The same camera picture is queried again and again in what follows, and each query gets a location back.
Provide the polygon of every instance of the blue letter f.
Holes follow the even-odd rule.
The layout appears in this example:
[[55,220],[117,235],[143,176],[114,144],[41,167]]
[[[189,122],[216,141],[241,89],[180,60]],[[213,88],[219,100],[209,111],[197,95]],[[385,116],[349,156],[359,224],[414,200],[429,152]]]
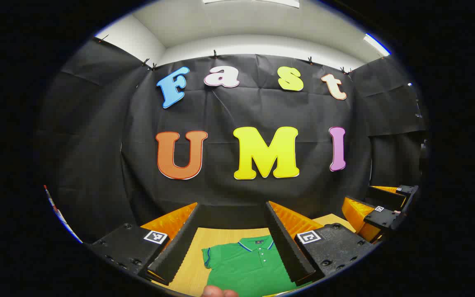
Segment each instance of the blue letter f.
[[157,86],[160,87],[160,89],[162,90],[162,94],[164,95],[164,103],[162,104],[162,107],[168,108],[177,101],[183,99],[184,92],[178,92],[177,87],[181,89],[186,87],[186,79],[182,75],[187,74],[189,72],[190,69],[188,69],[187,67],[181,67],[179,68],[179,70],[164,77],[157,83]]

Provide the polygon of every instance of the ceiling light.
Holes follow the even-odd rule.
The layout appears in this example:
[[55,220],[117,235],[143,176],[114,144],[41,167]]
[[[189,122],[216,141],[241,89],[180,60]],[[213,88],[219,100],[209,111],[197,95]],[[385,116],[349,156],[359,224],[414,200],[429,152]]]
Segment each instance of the ceiling light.
[[[203,0],[204,4],[209,4],[209,3],[214,3],[214,2],[223,2],[223,1],[231,1],[231,0]],[[272,3],[300,8],[300,0],[258,0],[258,1],[272,2]]]
[[381,45],[381,43],[379,43],[379,41],[375,40],[369,34],[366,34],[366,36],[364,37],[364,40],[367,43],[369,43],[372,47],[377,49],[377,51],[379,51],[379,53],[381,53],[383,56],[389,56],[390,55],[390,52],[388,52],[388,50],[385,47],[383,47],[383,45]]

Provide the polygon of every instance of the finger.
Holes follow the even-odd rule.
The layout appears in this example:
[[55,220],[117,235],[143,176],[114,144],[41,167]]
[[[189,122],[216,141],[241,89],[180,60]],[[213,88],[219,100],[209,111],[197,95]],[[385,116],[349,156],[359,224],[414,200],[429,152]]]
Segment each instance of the finger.
[[232,291],[232,290],[223,291],[223,295],[225,297],[239,297],[239,295],[236,292]]
[[224,297],[223,291],[216,286],[206,286],[202,297]]

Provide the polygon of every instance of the white ceiling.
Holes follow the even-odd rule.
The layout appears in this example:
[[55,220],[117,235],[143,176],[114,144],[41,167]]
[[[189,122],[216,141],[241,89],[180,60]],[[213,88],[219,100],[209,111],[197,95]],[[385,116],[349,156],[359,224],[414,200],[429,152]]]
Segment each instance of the white ceiling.
[[133,15],[165,47],[224,35],[265,34],[326,45],[363,62],[379,58],[363,40],[364,31],[318,0],[300,0],[300,8],[258,0],[158,0]]

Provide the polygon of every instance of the wooden table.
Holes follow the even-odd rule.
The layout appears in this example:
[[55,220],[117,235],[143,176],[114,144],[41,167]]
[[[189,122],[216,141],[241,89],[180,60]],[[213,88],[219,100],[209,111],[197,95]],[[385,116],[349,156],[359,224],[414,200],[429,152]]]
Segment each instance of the wooden table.
[[[314,219],[319,224],[333,224],[338,223],[346,226],[351,231],[355,231],[353,227],[347,222],[335,216],[334,214],[328,214],[326,216]],[[236,243],[242,238],[260,237],[270,235],[268,228],[260,229],[208,229],[198,228],[195,233],[194,239],[184,261],[179,267],[179,271],[173,282],[168,286],[162,285],[157,282],[153,282],[157,285],[165,288],[190,295],[193,297],[200,297],[203,293],[203,289],[208,281],[210,269],[207,269],[203,263],[203,254],[201,249],[210,248],[215,245]]]

